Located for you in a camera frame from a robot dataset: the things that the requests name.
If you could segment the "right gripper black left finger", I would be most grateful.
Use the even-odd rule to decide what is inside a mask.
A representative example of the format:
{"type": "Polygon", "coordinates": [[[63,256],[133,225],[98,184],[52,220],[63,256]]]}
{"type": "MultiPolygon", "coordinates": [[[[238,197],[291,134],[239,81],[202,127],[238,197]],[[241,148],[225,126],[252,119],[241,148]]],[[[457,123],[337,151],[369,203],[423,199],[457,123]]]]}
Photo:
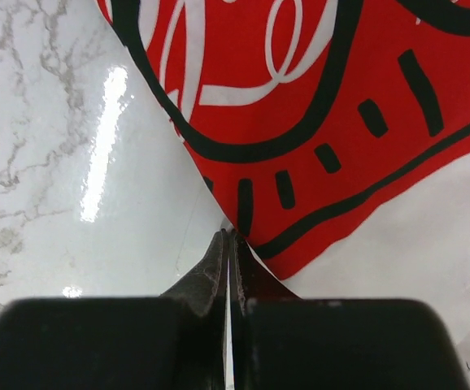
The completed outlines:
{"type": "Polygon", "coordinates": [[[229,237],[157,297],[29,298],[0,314],[0,389],[222,389],[229,237]]]}

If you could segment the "white t-shirt red print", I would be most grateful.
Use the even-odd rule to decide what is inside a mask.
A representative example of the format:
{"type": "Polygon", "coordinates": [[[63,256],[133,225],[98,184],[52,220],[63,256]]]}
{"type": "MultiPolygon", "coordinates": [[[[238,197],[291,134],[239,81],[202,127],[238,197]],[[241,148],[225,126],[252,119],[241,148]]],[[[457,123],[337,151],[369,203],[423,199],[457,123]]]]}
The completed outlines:
{"type": "Polygon", "coordinates": [[[256,260],[302,299],[425,303],[470,389],[470,1],[98,9],[256,260]]]}

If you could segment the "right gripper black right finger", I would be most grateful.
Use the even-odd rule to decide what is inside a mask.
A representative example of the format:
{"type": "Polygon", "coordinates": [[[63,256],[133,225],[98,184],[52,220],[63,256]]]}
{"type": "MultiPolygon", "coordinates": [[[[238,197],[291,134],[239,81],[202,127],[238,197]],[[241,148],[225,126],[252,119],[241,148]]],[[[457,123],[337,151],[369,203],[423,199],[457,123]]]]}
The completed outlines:
{"type": "Polygon", "coordinates": [[[237,389],[466,389],[443,321],[408,299],[302,299],[229,237],[237,389]]]}

